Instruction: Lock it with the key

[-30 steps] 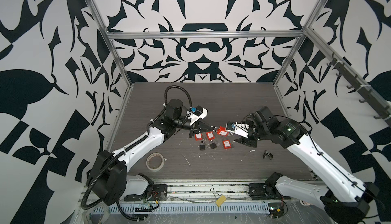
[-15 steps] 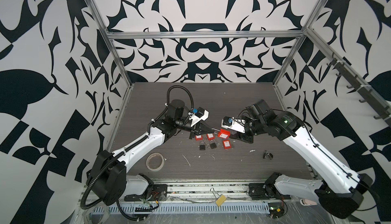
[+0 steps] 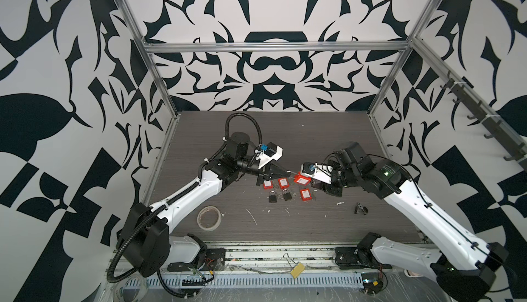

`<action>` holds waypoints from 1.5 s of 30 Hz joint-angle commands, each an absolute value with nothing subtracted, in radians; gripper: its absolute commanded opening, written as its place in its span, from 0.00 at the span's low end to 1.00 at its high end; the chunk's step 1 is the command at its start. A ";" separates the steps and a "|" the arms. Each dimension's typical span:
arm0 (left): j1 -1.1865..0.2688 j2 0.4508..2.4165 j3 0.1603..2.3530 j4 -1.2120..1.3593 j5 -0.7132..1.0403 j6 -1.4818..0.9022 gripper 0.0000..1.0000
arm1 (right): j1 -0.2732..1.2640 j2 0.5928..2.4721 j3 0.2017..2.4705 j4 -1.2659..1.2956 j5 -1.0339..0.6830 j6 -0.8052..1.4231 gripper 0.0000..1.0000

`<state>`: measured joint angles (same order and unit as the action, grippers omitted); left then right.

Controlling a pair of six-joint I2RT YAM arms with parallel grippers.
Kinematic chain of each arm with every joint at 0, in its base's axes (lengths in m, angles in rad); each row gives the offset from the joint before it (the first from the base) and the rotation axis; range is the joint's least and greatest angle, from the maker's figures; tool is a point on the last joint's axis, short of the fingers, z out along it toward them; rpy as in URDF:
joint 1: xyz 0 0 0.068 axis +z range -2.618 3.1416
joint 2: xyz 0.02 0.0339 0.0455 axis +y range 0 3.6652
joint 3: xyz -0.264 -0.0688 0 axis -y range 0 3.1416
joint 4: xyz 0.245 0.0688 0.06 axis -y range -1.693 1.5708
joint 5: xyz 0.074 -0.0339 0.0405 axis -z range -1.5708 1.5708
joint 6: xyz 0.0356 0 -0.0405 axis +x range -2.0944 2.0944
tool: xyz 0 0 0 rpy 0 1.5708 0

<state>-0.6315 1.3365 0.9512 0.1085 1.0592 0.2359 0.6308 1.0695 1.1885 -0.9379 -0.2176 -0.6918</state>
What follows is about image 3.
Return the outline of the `small black padlock back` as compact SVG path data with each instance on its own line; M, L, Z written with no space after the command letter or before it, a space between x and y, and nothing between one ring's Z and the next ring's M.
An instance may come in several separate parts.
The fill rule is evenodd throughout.
M278 201L277 193L274 190L271 190L268 196L269 203L276 203Z

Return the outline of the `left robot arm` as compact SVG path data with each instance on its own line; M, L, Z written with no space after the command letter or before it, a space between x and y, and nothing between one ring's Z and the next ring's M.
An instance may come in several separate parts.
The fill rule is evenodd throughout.
M170 255L170 234L198 206L216 196L241 174L256 176L257 185L288 178L290 173L277 161L284 150L270 142L259 144L248 156L247 134L235 132L222 147L199 167L198 176L172 195L150 206L133 206L118 237L117 252L107 272L107 280L115 283L134 273L149 277L156 273Z

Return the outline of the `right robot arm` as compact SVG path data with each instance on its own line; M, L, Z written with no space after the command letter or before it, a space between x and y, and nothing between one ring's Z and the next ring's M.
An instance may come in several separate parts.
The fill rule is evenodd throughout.
M301 174L330 195L341 196L343 189L352 187L376 195L435 245L425 249L368 233L355 248L363 264L396 266L426 277L455 301L480 301L491 292L507 250L497 242L485 242L454 220L402 165L385 157L375 162L357 142L348 142L325 163L304 163Z

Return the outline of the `red padlock front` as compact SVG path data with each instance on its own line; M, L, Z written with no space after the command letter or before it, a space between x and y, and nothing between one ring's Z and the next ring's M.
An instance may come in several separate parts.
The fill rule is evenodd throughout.
M301 189L300 197L302 201L311 201L313 199L311 191L309 189Z

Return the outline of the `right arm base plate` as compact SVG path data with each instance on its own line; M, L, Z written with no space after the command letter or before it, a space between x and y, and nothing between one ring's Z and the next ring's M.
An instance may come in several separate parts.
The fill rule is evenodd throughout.
M372 252L367 249L359 249L358 247L336 247L335 253L334 262L340 270L380 270L393 268L392 265L378 262Z

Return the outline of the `small black padlock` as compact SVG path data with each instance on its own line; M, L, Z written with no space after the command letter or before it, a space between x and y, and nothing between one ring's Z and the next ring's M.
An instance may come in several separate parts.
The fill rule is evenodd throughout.
M278 201L277 193L274 190L271 190L268 196L269 203L276 203Z
M282 190L282 194L281 194L282 198L284 201L290 201L292 200L292 194L290 193L289 190L287 189L284 189Z

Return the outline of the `small black padlock front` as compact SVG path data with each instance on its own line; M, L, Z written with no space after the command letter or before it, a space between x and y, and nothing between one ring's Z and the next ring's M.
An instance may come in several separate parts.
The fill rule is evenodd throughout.
M282 190L282 194L281 194L282 198L284 201L290 201L292 200L292 194L290 193L289 190L287 189L284 189Z

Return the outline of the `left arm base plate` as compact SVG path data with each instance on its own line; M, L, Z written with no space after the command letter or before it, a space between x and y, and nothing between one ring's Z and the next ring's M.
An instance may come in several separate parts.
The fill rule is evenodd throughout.
M192 270L218 271L225 268L226 249L212 248L198 253L190 263L174 262L167 265L169 272L183 272Z

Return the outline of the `red padlock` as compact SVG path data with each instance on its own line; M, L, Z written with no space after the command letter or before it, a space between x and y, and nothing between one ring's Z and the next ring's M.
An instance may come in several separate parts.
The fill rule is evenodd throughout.
M313 199L311 191L309 189L301 189L300 197L302 201L311 201Z
M264 180L263 181L263 188L265 190L272 190L274 188L274 184L272 181Z
M280 178L277 180L277 182L279 184L279 187L283 190L289 188L290 186L290 183L287 178Z
M294 182L299 185L308 185L311 182L310 177L303 176L302 174L296 174L294 177Z

